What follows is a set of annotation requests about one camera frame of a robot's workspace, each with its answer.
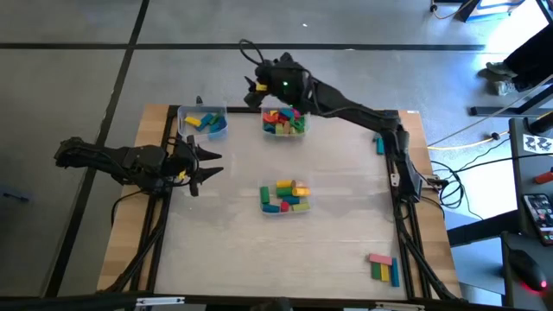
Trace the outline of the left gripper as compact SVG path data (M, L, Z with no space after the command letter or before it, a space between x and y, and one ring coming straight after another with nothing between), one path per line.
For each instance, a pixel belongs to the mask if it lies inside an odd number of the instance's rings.
M207 151L188 137L190 149L176 149L165 153L162 161L161 180L163 184L188 184L193 197L199 195L199 185L224 170L223 167L199 168L199 161L220 159L222 155Z

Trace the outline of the person's shoe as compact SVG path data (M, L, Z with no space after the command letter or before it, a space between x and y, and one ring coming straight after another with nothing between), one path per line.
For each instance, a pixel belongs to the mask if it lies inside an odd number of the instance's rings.
M498 96L505 96L517 92L515 84L510 80L501 80L493 82L493 90Z
M487 62L486 69L491 73L514 78L517 76L505 63L503 62Z

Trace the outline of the black side desk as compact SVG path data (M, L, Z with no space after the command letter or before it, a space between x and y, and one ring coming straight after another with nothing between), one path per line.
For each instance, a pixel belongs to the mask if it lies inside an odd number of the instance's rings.
M509 135L512 155L507 159L514 174L514 196L517 208L490 219L462 225L448 231L452 247L500 239L502 265L500 275L505 293L502 304L506 307L553 311L553 246L544 246L532 226L523 196L546 194L553 204L553 181L536 184L534 178L553 167L553 153L534 154L523 149L523 134L553 138L553 111L541 118L512 118ZM543 270L548 287L542 292L529 289L521 282L508 262L510 250L527 252Z

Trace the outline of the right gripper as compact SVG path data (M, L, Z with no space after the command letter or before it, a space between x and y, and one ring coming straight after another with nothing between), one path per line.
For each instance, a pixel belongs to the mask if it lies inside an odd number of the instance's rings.
M264 60L257 66L257 83L245 76L249 92L244 102L251 109L257 109L263 103L264 96L270 95L286 105L300 107L306 97L307 72L291 54Z

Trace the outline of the person's leg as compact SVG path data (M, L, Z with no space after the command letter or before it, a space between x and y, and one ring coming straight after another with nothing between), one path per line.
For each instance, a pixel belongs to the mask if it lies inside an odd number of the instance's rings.
M553 24L512 52L504 63L517 75L533 67L553 66Z
M519 73L512 82L518 92L532 89L539 83L546 80L545 84L550 84L553 66L533 67L525 72Z

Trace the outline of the clear plastic bin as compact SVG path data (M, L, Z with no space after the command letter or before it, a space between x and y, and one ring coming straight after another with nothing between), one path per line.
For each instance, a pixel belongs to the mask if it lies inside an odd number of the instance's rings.
M284 125L286 122L290 121L290 119L284 118L279 114L279 111L281 109L291 109L291 110L293 110L294 108L263 107L261 109L261 129L262 129L262 132L267 136L272 136L272 137L276 137L276 138L300 138L300 137L306 136L306 134L309 132L310 127L311 127L311 121L310 121L311 114L309 112L306 112L306 113L300 112L302 114L302 117L304 117L304 119L305 119L305 131L303 133L295 133L295 130L291 128L289 134L284 134L284 133L282 135L277 135L276 134L276 125L277 124ZM263 114L265 112L270 112L270 113L276 113L277 112L279 114L278 123L273 124L275 126L275 133L265 132L264 129L263 129L263 125L264 125Z
M227 136L228 126L225 130L220 130L217 133L210 134L210 124L203 131L197 131L196 127L186 124L184 121L185 117L195 117L201 120L207 113L212 113L213 115L220 113L221 117L226 117L226 121L228 124L227 109L224 105L181 106L177 110L177 125L178 133L180 134L180 136L182 136L183 138L194 136L194 139L197 143L224 139Z
M305 181L307 183L306 180L302 180L302 179L261 180L261 182L259 184L259 188L260 187L268 187L269 190L270 190L270 204L271 205L277 205L277 206L280 206L281 203L283 202L282 198L277 197L277 194L276 194L276 188L277 188L277 181L278 180L301 180L301 181ZM260 211L262 213L264 213L262 211L262 205L263 204L260 201L260 190L259 190L259 188L258 188L259 207L260 207ZM307 197L299 197L299 198L300 198L300 203L309 203L310 204L310 209L308 211L306 211L306 212L294 212L293 209L292 209L293 205L290 205L289 211L286 212L286 213L282 213L281 210L280 210L280 213L265 213L265 214L269 214L269 215L287 215L287 214L295 214L295 213L307 213L307 212L309 212L313 209L313 204L311 203L312 192Z

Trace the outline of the black aluminium table frame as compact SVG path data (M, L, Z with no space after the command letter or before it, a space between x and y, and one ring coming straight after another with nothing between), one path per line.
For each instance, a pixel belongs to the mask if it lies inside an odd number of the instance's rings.
M258 112L231 108L222 140L200 142L224 170L193 197L168 199L156 272L159 294L307 299L403 300L422 293L419 271L401 248L390 174L372 133L313 117L302 138L276 138ZM261 180L302 179L307 213L269 215ZM400 257L400 287L372 278L368 255Z

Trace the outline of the black rig beam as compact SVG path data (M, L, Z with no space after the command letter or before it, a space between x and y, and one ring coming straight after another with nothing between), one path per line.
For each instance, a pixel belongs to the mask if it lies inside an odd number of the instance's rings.
M146 291L137 292L100 292L91 295L74 295L47 298L20 298L0 300L0 311L114 311L118 309L136 308L139 297L183 296L154 295ZM184 304L204 304L215 306L252 306L270 301L277 297L245 297L245 296L184 296ZM484 304L474 304L463 300L440 301L425 298L409 300L348 300L348 299L307 299L288 298L292 308L366 308L375 309L377 301L399 302L423 305L426 311L535 311L526 308L499 307Z

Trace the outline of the smartphone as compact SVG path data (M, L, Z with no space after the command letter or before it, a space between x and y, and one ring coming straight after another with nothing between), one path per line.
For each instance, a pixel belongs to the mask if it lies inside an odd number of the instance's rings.
M524 206L538 238L544 246L553 246L553 204L546 194L525 194Z

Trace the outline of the black stand base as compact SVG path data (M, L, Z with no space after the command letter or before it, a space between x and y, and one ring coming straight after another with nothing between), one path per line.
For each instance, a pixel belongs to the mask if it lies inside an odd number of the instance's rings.
M468 109L471 117L539 117L547 112L543 105L553 100L553 84L538 87L526 96L505 107L473 106Z

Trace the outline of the black computer mouse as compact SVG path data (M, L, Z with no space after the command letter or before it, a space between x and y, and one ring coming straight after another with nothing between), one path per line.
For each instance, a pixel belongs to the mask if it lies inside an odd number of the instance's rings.
M510 250L508 262L515 274L529 289L542 292L547 289L546 276L539 264L523 250Z

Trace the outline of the blue and white box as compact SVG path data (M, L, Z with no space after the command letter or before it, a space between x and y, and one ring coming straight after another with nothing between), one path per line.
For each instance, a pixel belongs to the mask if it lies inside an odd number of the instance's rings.
M456 18L462 22L483 22L506 18L525 0L466 0Z

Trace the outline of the white printed card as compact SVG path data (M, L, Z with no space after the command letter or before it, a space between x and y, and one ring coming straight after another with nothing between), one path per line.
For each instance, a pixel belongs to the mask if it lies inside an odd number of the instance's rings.
M553 153L553 138L523 134L523 149L534 154Z

